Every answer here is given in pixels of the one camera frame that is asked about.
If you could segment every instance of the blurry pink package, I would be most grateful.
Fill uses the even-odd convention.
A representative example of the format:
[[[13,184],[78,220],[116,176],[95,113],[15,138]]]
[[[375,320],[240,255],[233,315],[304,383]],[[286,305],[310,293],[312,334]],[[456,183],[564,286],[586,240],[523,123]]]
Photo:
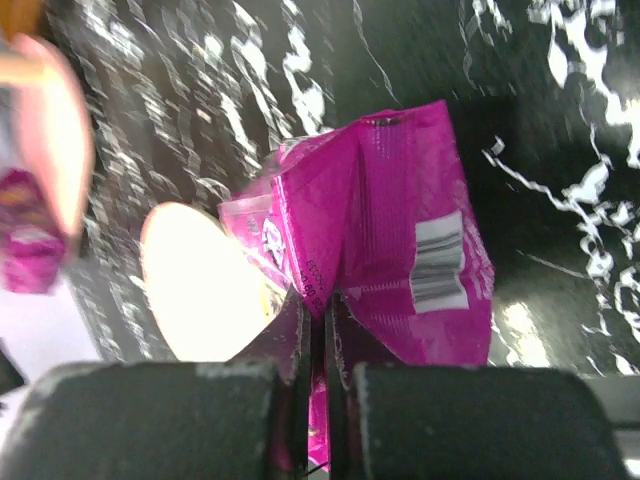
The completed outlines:
[[[0,259],[4,287],[46,293],[65,255],[65,244],[35,177],[7,169],[0,178]]]
[[[334,289],[400,360],[482,365],[494,269],[444,101],[287,140],[221,205],[247,256],[321,319]],[[326,392],[314,386],[310,458],[328,460]]]

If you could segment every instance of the white barcode label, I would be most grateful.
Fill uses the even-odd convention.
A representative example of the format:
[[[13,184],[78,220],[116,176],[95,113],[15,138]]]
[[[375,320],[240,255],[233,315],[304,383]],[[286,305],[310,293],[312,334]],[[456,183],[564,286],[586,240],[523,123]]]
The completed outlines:
[[[469,308],[460,283],[464,267],[462,214],[416,224],[416,262],[411,271],[411,295],[416,313]]]

